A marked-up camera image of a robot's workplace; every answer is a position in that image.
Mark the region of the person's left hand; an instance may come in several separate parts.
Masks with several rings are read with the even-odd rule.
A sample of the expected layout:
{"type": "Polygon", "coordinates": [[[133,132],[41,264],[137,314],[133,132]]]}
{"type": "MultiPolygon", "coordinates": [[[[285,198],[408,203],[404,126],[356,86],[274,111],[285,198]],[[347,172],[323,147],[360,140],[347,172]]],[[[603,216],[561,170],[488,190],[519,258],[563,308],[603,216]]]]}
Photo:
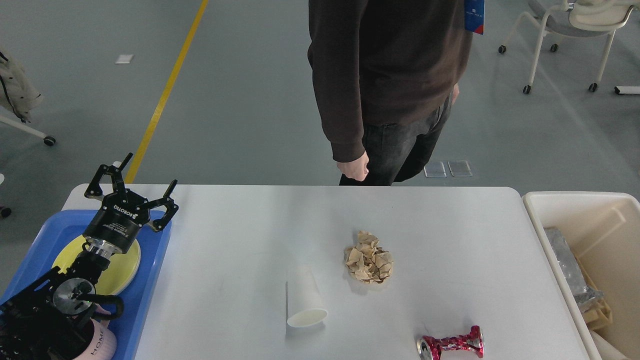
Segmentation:
{"type": "Polygon", "coordinates": [[[459,84],[455,84],[452,88],[451,91],[451,96],[450,96],[450,100],[451,100],[451,105],[454,105],[457,102],[457,98],[460,95],[460,87],[459,84]]]}

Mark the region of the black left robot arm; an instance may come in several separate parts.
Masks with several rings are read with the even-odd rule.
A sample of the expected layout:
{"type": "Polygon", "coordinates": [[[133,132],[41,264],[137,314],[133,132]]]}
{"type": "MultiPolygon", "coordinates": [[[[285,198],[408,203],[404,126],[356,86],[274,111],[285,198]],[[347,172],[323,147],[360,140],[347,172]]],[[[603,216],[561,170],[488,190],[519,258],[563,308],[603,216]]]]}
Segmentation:
{"type": "Polygon", "coordinates": [[[99,166],[85,191],[100,209],[82,233],[82,250],[67,269],[52,267],[1,305],[3,360],[110,360],[118,341],[110,321],[125,310],[121,296],[99,294],[99,278],[113,255],[125,255],[144,226],[160,232],[178,212],[172,180],[161,198],[126,188],[122,171],[132,158],[99,166]]]}

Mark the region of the person's right hand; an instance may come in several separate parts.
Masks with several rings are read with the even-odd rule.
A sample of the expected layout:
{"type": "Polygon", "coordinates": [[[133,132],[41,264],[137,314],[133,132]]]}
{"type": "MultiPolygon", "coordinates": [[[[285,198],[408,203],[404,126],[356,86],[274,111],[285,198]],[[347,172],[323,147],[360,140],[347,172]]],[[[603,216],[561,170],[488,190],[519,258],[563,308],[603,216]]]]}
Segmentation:
{"type": "Polygon", "coordinates": [[[368,170],[369,162],[370,157],[368,157],[368,153],[364,152],[359,158],[353,161],[337,161],[336,166],[346,178],[355,180],[357,182],[363,182],[370,173],[370,171],[368,170]]]}

